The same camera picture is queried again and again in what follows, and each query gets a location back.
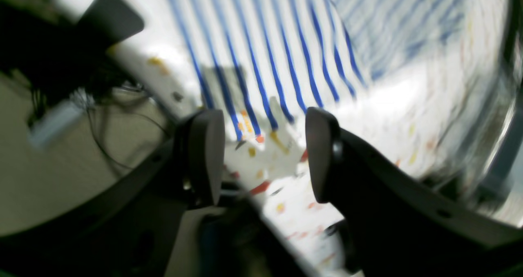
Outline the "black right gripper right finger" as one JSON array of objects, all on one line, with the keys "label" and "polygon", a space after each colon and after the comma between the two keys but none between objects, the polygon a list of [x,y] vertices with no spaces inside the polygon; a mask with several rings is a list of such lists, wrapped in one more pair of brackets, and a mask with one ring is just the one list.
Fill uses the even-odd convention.
[{"label": "black right gripper right finger", "polygon": [[323,108],[308,108],[306,150],[313,193],[321,204],[338,202],[343,148],[337,118]]}]

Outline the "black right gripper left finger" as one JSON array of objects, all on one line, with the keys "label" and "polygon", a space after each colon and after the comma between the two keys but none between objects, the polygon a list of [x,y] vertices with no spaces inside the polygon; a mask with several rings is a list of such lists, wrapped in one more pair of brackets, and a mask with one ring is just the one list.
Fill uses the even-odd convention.
[{"label": "black right gripper left finger", "polygon": [[174,173],[192,207],[217,205],[224,167],[225,122],[221,110],[206,109],[180,121],[174,135]]}]

